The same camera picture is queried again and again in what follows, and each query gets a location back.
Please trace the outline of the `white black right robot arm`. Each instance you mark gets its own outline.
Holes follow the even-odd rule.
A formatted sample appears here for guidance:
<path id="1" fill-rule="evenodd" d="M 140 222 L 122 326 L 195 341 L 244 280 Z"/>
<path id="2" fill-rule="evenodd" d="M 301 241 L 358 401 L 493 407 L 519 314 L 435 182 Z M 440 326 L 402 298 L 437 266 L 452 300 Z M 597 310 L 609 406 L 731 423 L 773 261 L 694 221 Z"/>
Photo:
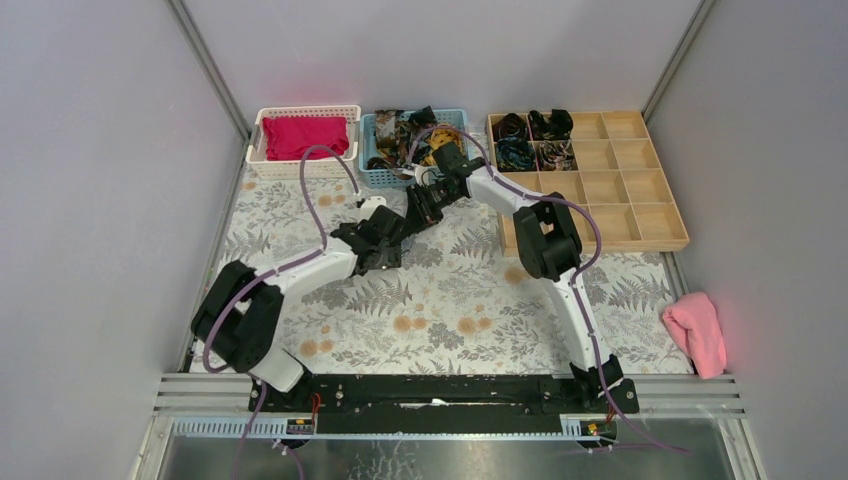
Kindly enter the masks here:
<path id="1" fill-rule="evenodd" d="M 583 281 L 583 272 L 601 253 L 599 227 L 585 209 L 562 195 L 529 190 L 496 171 L 486 157 L 470 159 L 453 143 L 433 157 L 442 176 L 405 188 L 408 234 L 441 221 L 443 210 L 462 198 L 510 215 L 523 268 L 542 282 L 565 322 L 575 402 L 589 412 L 601 410 L 624 375 L 618 358 L 602 345 Z"/>

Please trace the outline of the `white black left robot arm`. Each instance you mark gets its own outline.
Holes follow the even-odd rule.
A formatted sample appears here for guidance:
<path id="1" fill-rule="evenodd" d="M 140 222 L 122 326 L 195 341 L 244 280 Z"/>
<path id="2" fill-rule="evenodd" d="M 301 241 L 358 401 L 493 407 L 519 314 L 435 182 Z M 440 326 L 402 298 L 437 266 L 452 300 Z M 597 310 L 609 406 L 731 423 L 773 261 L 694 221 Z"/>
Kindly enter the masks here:
<path id="1" fill-rule="evenodd" d="M 306 367 L 273 346 L 283 306 L 330 283 L 400 265 L 411 222 L 386 206 L 329 233 L 326 244 L 264 273 L 236 260 L 219 272 L 191 323 L 192 333 L 226 366 L 272 388 L 288 411 L 309 401 Z"/>

